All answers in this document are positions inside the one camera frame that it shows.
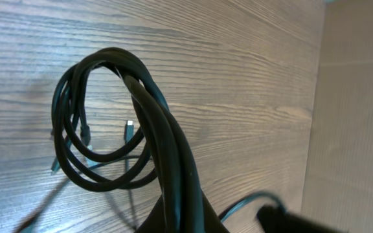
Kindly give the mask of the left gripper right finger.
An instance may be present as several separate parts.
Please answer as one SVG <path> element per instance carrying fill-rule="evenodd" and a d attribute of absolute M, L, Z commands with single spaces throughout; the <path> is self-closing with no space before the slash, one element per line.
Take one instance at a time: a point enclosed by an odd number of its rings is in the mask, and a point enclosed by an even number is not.
<path fill-rule="evenodd" d="M 202 193 L 202 200 L 203 200 L 203 213 L 204 213 L 204 227 L 206 233 L 229 233 L 229 231 L 225 228 L 223 223 L 218 218 L 217 214 L 215 213 L 214 209 L 212 208 L 209 200 Z"/>

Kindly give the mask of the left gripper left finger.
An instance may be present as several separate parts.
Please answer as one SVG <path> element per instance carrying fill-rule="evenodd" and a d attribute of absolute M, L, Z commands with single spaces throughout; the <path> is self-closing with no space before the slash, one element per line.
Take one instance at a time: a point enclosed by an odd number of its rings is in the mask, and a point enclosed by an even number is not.
<path fill-rule="evenodd" d="M 174 231 L 174 198 L 162 195 L 135 233 L 163 233 Z"/>

